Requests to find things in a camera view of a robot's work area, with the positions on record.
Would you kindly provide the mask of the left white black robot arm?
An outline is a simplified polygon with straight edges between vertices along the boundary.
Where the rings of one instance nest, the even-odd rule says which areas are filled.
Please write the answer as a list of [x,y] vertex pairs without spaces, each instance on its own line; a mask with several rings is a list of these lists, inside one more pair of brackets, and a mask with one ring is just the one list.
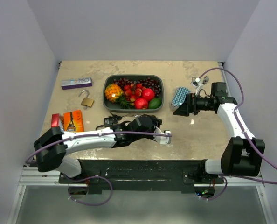
[[68,132],[58,126],[52,127],[34,142],[38,171],[57,170],[75,183],[81,183],[85,180],[86,172],[81,163],[71,159],[69,154],[96,148],[126,147],[143,138],[166,145],[170,133],[162,132],[161,124],[159,118],[143,115],[131,122],[124,121],[88,132]]

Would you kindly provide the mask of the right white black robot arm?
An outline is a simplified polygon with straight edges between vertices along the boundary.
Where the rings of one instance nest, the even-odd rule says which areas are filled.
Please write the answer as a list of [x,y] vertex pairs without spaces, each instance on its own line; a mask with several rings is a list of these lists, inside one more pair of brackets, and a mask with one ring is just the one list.
[[247,134],[244,121],[236,109],[237,101],[227,94],[224,82],[211,84],[209,96],[201,97],[191,93],[185,87],[176,89],[172,99],[172,106],[176,107],[174,115],[188,117],[197,115],[201,111],[214,111],[222,120],[230,140],[219,160],[202,160],[198,168],[191,173],[191,177],[201,183],[208,183],[218,175],[257,176],[262,164],[262,158],[253,149],[256,146],[260,153],[264,153],[265,143],[257,139],[252,133]]

